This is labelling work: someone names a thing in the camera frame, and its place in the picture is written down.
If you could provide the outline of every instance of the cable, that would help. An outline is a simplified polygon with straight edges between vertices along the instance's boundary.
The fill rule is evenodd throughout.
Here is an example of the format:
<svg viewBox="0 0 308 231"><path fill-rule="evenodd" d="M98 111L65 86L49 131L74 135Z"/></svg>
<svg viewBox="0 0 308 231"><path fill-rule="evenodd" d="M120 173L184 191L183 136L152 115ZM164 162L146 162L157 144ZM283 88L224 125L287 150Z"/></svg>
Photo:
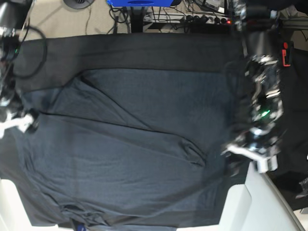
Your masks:
<svg viewBox="0 0 308 231"><path fill-rule="evenodd" d="M183 11L178 10L176 7L170 7L170 8L172 8L172 9L176 10L177 12L180 12L180 13L182 13L184 16L186 16L186 14L185 14Z"/></svg>
<svg viewBox="0 0 308 231"><path fill-rule="evenodd" d="M127 19L128 19L128 14L125 14L123 8L113 8L111 5L109 5L109 7L110 7L109 15L110 15L110 17L111 17L114 21L116 21L117 23L120 23L120 24L121 24L121 23L126 23L126 21L127 21ZM115 19L115 13L117 13L117 12L120 12L120 14L123 15L123 17L124 17L124 20L123 20L123 21L119 21L119 20L116 20L116 19Z"/></svg>
<svg viewBox="0 0 308 231"><path fill-rule="evenodd" d="M171 23L171 21L172 21L172 20L171 20L171 16L167 13L166 7L164 7L163 10L164 10L165 14L166 14L167 16L169 16L171 28L174 29L174 30L178 30L178 29L176 28L176 26L174 26L174 25Z"/></svg>
<svg viewBox="0 0 308 231"><path fill-rule="evenodd" d="M308 41L308 38L306 37L306 35L304 34L304 32L302 30L300 30L300 32L302 32L304 38L305 38L305 41L307 42Z"/></svg>
<svg viewBox="0 0 308 231"><path fill-rule="evenodd" d="M153 19L156 22L156 18L155 18L155 13L154 13L154 8L152 7L152 12L153 12Z"/></svg>
<svg viewBox="0 0 308 231"><path fill-rule="evenodd" d="M33 26L28 26L28 28L30 30L33 30L35 32L37 32L41 38L42 38L42 41L43 41L43 57L39 63L39 65L37 66L37 68L30 74L30 75L17 75L17 74L13 74L13 77L14 78L20 78L20 79L29 79L33 76L35 76L41 69L42 67L45 65L46 63L46 60L47 60L47 54L48 54L48 45L47 45L47 39L46 39L46 36L44 35L44 33L42 31L40 31L38 28L36 27L33 27Z"/></svg>
<svg viewBox="0 0 308 231"><path fill-rule="evenodd" d="M89 17L87 19L87 22L86 22L86 27L85 27L85 34L88 35L88 25L89 25L89 21L90 21L90 18L91 18L91 14L92 14L92 5L90 5L89 7Z"/></svg>
<svg viewBox="0 0 308 231"><path fill-rule="evenodd" d="M214 14L215 17L217 17L215 11L214 11L212 8L207 7L207 6L205 6L205 5L201 5L201 4L197 3L196 0L192 0L192 1L193 1L192 3L193 3L193 4L196 4L197 6L199 6L200 9L202 9L202 8L208 9L210 12L212 12L212 13Z"/></svg>
<svg viewBox="0 0 308 231"><path fill-rule="evenodd" d="M158 21L159 21L159 18L160 18L160 10L161 10L162 8L161 7L159 7L159 12L158 12Z"/></svg>
<svg viewBox="0 0 308 231"><path fill-rule="evenodd" d="M110 28L110 30L108 30L108 32L106 33L107 35L114 29L115 26L113 26L112 28Z"/></svg>
<svg viewBox="0 0 308 231"><path fill-rule="evenodd" d="M110 8L109 15L114 20L114 22L116 24L117 23L119 23L119 24L125 23L126 26L127 26L127 33L130 34L131 31L130 31L130 22L128 21L128 13L125 12L125 10L123 8L114 8L112 5L109 5L109 8ZM119 20L120 15L123 15L123 21Z"/></svg>
<svg viewBox="0 0 308 231"><path fill-rule="evenodd" d="M29 33L29 26L30 26L30 18L28 19L27 30L26 30L26 33L25 33L25 36L24 36L23 40L22 40L21 43L20 43L20 47L23 45L25 39L26 39L27 36L28 36L28 33Z"/></svg>
<svg viewBox="0 0 308 231"><path fill-rule="evenodd" d="M206 6L202 6L201 4L195 2L194 0L193 0L193 2L192 2L192 9L190 9L190 3L189 3L189 5L187 5L187 2L186 2L185 0L184 0L183 2L184 2L184 5L185 5L185 8L186 8L189 12L191 12L191 13L193 13L193 14L194 14L194 13L197 13L197 14L209 14L209 13L212 13L215 17L217 17L217 14L219 14L219 15L225 15L224 13L214 12L213 9L208 8L208 7L206 7ZM209 9L209 11L194 11L194 9L193 9L193 4L196 4L197 6L202 7L202 8L207 8L207 9Z"/></svg>

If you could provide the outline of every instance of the blue object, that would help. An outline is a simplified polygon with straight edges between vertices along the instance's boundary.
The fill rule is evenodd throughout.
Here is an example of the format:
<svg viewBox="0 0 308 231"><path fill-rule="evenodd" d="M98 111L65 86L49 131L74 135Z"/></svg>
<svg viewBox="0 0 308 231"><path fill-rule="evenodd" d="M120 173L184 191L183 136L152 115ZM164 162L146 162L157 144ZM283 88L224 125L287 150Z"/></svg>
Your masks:
<svg viewBox="0 0 308 231"><path fill-rule="evenodd" d="M169 7L173 0L107 0L109 5L122 6L162 6Z"/></svg>
<svg viewBox="0 0 308 231"><path fill-rule="evenodd" d="M83 225L78 225L77 231L87 231L87 229Z"/></svg>

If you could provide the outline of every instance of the robotic hand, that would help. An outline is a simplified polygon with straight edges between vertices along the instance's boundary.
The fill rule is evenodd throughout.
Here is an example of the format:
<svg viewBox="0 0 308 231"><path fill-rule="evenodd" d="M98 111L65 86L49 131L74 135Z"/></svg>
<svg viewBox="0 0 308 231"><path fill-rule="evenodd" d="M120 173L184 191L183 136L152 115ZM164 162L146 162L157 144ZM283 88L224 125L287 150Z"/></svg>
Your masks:
<svg viewBox="0 0 308 231"><path fill-rule="evenodd" d="M6 121L0 123L0 139L11 127L22 132L37 127L38 114L25 110L13 78L13 61L21 46L19 33L33 5L34 0L0 0L0 107L6 111Z"/></svg>
<svg viewBox="0 0 308 231"><path fill-rule="evenodd" d="M256 163L259 173L277 169L279 137L273 128L283 114L279 89L277 11L232 2L235 25L242 34L244 55L248 58L246 77L255 84L251 100L251 128L228 143L223 154L246 156Z"/></svg>

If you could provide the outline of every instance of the green led light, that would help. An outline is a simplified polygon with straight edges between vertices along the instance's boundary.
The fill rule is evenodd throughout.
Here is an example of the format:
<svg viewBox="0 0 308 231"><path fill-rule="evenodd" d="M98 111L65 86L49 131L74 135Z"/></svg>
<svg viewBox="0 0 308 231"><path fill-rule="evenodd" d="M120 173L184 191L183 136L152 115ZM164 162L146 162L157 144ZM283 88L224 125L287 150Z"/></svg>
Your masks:
<svg viewBox="0 0 308 231"><path fill-rule="evenodd" d="M263 113L261 114L261 116L264 117L264 116L266 116L268 113L270 113L270 110L268 110L268 111L266 111L266 112L263 112Z"/></svg>

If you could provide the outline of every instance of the blue box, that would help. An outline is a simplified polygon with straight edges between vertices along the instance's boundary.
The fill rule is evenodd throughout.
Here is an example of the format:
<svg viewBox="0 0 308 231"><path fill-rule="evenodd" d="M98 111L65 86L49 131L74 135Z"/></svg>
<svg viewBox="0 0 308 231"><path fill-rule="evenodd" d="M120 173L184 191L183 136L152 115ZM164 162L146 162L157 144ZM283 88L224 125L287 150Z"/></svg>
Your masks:
<svg viewBox="0 0 308 231"><path fill-rule="evenodd" d="M107 0L109 5L114 7L122 6L162 6L169 7L173 0Z"/></svg>

